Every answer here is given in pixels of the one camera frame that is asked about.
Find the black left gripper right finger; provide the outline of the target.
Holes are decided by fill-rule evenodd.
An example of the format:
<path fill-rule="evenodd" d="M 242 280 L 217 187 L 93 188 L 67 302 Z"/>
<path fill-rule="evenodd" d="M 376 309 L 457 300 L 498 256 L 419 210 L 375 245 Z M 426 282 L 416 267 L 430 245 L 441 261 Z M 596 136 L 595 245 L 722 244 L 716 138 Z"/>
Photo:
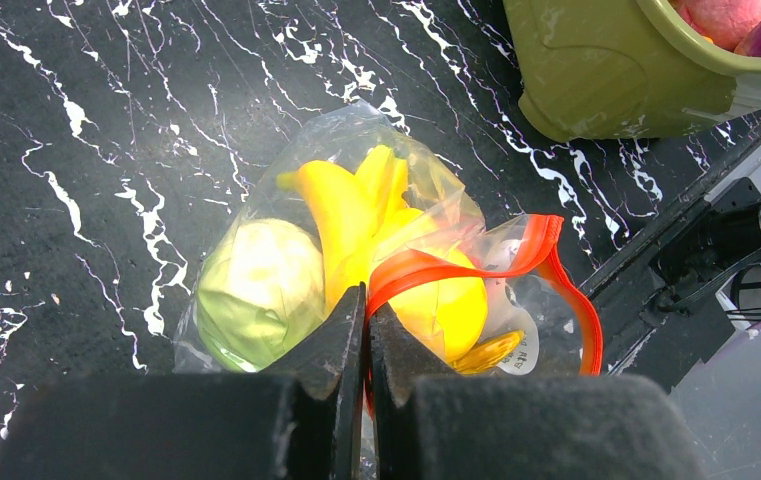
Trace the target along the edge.
<path fill-rule="evenodd" d="M 367 323 L 382 479 L 700 479 L 682 417 L 639 376 L 463 376 L 389 307 Z"/>

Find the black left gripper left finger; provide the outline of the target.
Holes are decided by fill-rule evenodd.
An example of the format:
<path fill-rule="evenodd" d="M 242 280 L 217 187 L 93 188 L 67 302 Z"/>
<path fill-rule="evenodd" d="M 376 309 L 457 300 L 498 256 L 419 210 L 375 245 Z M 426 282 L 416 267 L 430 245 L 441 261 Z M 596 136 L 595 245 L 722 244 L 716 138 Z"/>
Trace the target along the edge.
<path fill-rule="evenodd" d="M 352 479 L 365 289 L 258 373 L 98 376 L 16 415 L 0 479 Z"/>

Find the green toy cabbage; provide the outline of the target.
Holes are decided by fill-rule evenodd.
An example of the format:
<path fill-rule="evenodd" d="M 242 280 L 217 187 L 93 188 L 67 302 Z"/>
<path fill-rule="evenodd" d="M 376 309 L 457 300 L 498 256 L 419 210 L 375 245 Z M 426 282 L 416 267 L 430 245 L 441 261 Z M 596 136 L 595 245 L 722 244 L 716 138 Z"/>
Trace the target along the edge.
<path fill-rule="evenodd" d="M 194 316 L 204 346 L 226 369 L 270 366 L 325 319 L 316 239 L 285 220 L 236 221 L 204 262 Z"/>

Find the clear zip bag orange zipper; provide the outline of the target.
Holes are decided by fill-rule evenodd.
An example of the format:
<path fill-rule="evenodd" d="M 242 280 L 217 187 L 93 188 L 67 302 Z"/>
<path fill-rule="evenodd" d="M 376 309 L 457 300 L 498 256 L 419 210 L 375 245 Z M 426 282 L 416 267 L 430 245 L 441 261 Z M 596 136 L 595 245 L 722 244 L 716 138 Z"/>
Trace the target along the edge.
<path fill-rule="evenodd" d="M 595 307 L 564 269 L 560 216 L 488 227 L 465 184 L 360 101 L 312 119 L 202 263 L 174 337 L 178 373 L 258 373 L 353 287 L 366 311 L 462 375 L 597 375 Z"/>

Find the yellow toy banana bunch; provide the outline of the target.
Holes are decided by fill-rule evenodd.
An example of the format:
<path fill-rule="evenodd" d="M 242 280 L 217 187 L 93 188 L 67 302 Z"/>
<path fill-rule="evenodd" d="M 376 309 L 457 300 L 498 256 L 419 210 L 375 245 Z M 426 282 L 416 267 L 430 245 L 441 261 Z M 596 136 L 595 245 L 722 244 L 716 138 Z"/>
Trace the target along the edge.
<path fill-rule="evenodd" d="M 357 170 L 313 160 L 281 173 L 276 184 L 298 193 L 318 230 L 323 255 L 324 299 L 330 312 L 345 291 L 368 282 L 378 244 L 423 214 L 407 204 L 408 162 L 392 148 L 371 149 Z"/>

